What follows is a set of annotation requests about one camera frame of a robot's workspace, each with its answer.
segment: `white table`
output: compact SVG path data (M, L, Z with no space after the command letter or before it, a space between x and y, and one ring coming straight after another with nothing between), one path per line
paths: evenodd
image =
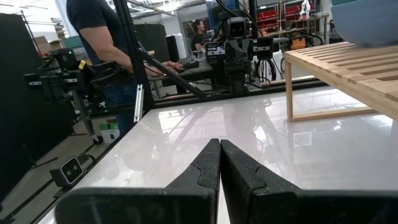
M296 113L364 106L331 87L294 96ZM152 110L76 188L165 187L219 138L303 189L398 189L398 123L379 114L290 123L286 111L285 93ZM40 224L53 223L52 210ZM218 223L229 223L222 189Z

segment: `floor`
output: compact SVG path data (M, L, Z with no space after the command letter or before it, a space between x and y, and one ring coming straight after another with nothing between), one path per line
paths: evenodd
M330 86L294 91L295 113L359 106ZM302 189L398 190L398 122L376 113L290 123L286 112L284 92L151 110L75 188L165 187L218 138ZM40 222L54 223L53 210ZM218 223L229 224L222 185Z
M103 122L96 120L93 122L94 127ZM86 129L82 122L74 125L76 133L86 133ZM89 135L83 136L69 136L62 141L57 147L48 152L44 157L37 161L38 164L45 162L51 158L58 157L56 161L50 162L46 165L40 166L36 169L30 170L21 179L21 181L14 187L12 192L2 201L4 210L0 213L0 219L9 215L16 207L23 201L29 198L36 190L41 188L50 179L51 175L49 169L59 167L62 162L69 159L71 156L77 156L85 149L91 146L93 141ZM91 154L97 158L109 144L102 144L92 147L87 154ZM42 213L53 201L53 195L60 190L59 187L52 182L43 192L33 199L27 206L25 206L14 218L15 224L26 224L32 222L40 213Z

